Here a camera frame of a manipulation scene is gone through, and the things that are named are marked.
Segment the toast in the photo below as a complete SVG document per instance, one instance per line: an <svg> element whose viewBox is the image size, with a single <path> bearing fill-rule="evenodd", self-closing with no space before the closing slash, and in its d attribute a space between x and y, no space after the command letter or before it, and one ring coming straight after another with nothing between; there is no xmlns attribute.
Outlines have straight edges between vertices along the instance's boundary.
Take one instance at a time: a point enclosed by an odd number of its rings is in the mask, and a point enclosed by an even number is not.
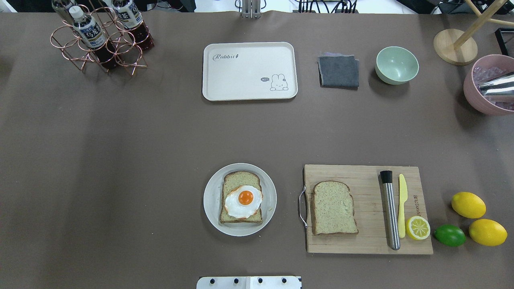
<svg viewBox="0 0 514 289"><path fill-rule="evenodd" d="M354 218L353 197L344 183L329 180L315 185L311 210L315 235L359 232Z"/></svg>
<svg viewBox="0 0 514 289"><path fill-rule="evenodd" d="M262 210L260 206L255 214L243 219L232 217L225 209L225 199L228 194L235 188L243 185L253 186L262 192L261 180L256 174L245 171L237 171L227 174L223 180L223 190L221 195L222 208L219 214L220 223L262 223Z"/></svg>

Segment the folded gray cloth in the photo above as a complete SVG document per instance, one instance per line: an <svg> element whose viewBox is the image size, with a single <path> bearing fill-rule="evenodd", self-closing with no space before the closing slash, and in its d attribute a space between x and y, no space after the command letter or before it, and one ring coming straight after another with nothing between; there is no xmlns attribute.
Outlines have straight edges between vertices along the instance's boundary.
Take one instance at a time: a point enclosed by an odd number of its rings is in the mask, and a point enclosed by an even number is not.
<svg viewBox="0 0 514 289"><path fill-rule="evenodd" d="M359 87L359 60L354 55L325 53L318 57L323 87Z"/></svg>

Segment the cutting board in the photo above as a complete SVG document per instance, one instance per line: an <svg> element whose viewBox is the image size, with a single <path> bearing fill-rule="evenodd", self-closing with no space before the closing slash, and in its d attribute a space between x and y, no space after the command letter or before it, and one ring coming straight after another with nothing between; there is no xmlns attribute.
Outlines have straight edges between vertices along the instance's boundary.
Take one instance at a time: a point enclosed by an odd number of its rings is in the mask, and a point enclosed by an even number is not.
<svg viewBox="0 0 514 289"><path fill-rule="evenodd" d="M389 248L386 233L387 222L380 187L380 171L383 170L393 172L396 212L398 213L399 199L398 176L403 174L409 191L408 199L405 202L405 219L419 215L429 220L418 167L305 165L308 252L394 255L431 255L434 253L430 237L417 241L405 236L400 239L400 250L395 251ZM317 183L325 180L336 180L349 186L350 194L354 199L358 234L339 234L337 236L315 236L313 234L313 216L310 206L313 189Z"/></svg>

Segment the bottle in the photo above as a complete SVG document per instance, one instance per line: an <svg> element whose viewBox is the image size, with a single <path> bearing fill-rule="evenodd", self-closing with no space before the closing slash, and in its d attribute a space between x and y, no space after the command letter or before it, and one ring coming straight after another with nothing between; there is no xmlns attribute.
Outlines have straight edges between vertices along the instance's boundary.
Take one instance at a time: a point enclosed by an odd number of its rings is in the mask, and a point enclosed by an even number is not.
<svg viewBox="0 0 514 289"><path fill-rule="evenodd" d="M155 46L150 32L146 25L142 23L143 16L133 0L113 0L113 9L126 29L135 28L130 33L134 35L133 40L137 46L142 50L149 50Z"/></svg>
<svg viewBox="0 0 514 289"><path fill-rule="evenodd" d="M69 13L74 18L73 29L79 33L87 47L94 49L93 53L102 66L107 69L118 66L114 54L111 52L115 51L114 45L107 40L105 32L98 25L96 19L85 14L79 6L72 6Z"/></svg>
<svg viewBox="0 0 514 289"><path fill-rule="evenodd" d="M73 17L69 14L68 9L74 5L76 5L75 0L52 0L52 8L69 25L73 24Z"/></svg>

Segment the yellow lemon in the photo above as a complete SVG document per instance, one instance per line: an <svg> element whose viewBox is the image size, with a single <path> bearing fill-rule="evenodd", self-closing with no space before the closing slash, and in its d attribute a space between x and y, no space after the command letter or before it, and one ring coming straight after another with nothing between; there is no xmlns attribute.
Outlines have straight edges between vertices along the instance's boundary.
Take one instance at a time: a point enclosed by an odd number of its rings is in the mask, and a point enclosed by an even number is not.
<svg viewBox="0 0 514 289"><path fill-rule="evenodd" d="M478 219L485 214L484 201L470 192L455 194L451 199L451 207L459 215L470 219Z"/></svg>
<svg viewBox="0 0 514 289"><path fill-rule="evenodd" d="M507 231L496 221L480 219L469 225L469 236L479 244L498 246L507 239Z"/></svg>
<svg viewBox="0 0 514 289"><path fill-rule="evenodd" d="M405 223L405 232L415 240L424 240L430 236L430 225L425 218L413 216Z"/></svg>

